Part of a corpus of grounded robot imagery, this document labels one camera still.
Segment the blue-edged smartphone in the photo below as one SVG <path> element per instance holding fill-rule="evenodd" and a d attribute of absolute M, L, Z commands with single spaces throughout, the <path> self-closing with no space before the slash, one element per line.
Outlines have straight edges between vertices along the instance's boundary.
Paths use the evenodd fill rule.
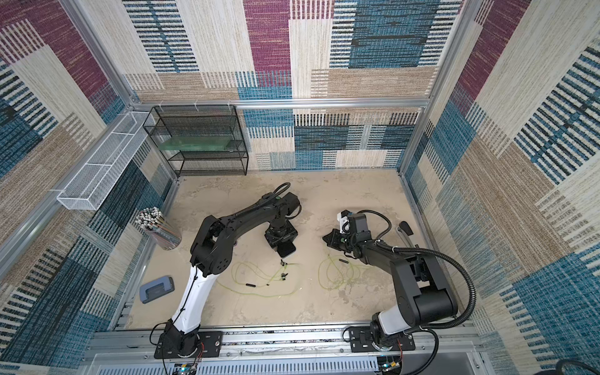
<path fill-rule="evenodd" d="M 281 242 L 277 245 L 277 254 L 284 259 L 296 251 L 293 241 Z"/>

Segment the green wired earphones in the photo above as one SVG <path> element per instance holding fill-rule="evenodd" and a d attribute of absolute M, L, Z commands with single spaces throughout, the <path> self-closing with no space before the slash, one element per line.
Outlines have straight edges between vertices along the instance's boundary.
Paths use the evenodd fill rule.
<path fill-rule="evenodd" d="M 326 291 L 339 291 L 359 281 L 363 269 L 348 259 L 327 256 L 318 266 L 317 281 Z"/>
<path fill-rule="evenodd" d="M 254 262 L 236 262 L 217 285 L 237 296 L 284 298 L 299 292 L 305 279 L 305 267 L 281 260 L 272 270 Z"/>

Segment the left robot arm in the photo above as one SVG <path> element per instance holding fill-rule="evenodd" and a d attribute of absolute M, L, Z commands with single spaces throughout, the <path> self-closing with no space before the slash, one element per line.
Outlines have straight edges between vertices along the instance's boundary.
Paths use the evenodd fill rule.
<path fill-rule="evenodd" d="M 198 356 L 198 336 L 202 314 L 217 278 L 231 265 L 238 239 L 258 226 L 268 223 L 267 244 L 282 258 L 296 251 L 298 231 L 291 220 L 302 211 L 298 196 L 289 192 L 285 182 L 259 201 L 226 217 L 206 217 L 191 246 L 191 269 L 181 303 L 165 323 L 155 359 L 179 359 Z"/>

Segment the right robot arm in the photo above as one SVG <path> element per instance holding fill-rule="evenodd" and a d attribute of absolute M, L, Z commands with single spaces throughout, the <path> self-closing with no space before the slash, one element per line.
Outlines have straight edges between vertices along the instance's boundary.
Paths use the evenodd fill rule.
<path fill-rule="evenodd" d="M 436 256 L 416 248 L 385 249 L 381 239 L 372 238 L 365 212 L 344 210 L 337 221 L 339 228 L 323 236 L 326 245 L 392 277 L 395 304 L 374 314 L 370 324 L 374 348 L 391 348 L 397 337 L 410 330 L 458 313 L 456 297 Z"/>

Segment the green board on shelf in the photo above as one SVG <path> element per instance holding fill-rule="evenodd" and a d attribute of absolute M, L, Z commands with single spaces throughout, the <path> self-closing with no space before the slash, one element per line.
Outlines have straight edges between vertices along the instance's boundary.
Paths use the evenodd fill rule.
<path fill-rule="evenodd" d="M 229 137 L 171 137 L 158 145 L 163 151 L 213 152 L 224 151 L 232 142 Z"/>

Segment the cup of coloured pencils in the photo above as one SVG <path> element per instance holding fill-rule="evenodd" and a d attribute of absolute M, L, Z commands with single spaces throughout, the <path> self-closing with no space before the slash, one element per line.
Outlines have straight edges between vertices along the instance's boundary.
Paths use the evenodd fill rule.
<path fill-rule="evenodd" d="M 180 231 L 167 222 L 162 211 L 157 207 L 142 209 L 134 217 L 134 223 L 164 250 L 173 250 L 181 243 Z"/>

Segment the blue grey stapler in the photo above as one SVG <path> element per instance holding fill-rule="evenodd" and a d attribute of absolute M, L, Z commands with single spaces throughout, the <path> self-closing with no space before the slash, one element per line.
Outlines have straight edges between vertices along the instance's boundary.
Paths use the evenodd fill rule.
<path fill-rule="evenodd" d="M 150 303 L 170 294 L 174 289 L 174 282 L 171 276 L 160 277 L 154 281 L 142 284 L 139 289 L 140 301 L 142 304 Z"/>

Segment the black handled tool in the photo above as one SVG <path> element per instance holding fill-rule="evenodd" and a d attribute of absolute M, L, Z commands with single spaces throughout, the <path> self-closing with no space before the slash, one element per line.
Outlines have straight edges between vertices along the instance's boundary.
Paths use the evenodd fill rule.
<path fill-rule="evenodd" d="M 395 230 L 407 248 L 416 248 L 413 243 L 414 232 L 406 221 L 402 221 Z"/>

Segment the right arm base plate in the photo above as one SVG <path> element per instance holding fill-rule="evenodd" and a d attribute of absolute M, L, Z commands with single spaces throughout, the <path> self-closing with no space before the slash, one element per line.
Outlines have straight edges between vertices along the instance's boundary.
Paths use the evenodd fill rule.
<path fill-rule="evenodd" d="M 353 353 L 414 351 L 412 337 L 403 333 L 385 335 L 378 328 L 349 326 L 344 329 L 342 339 L 348 342 Z"/>

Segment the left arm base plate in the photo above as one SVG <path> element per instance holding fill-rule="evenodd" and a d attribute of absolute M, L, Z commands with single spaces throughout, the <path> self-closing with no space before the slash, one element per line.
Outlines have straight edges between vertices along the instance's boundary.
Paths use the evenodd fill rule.
<path fill-rule="evenodd" d="M 163 333 L 154 352 L 154 359 L 217 358 L 220 355 L 223 331 L 198 331 L 182 335 L 178 331 Z"/>

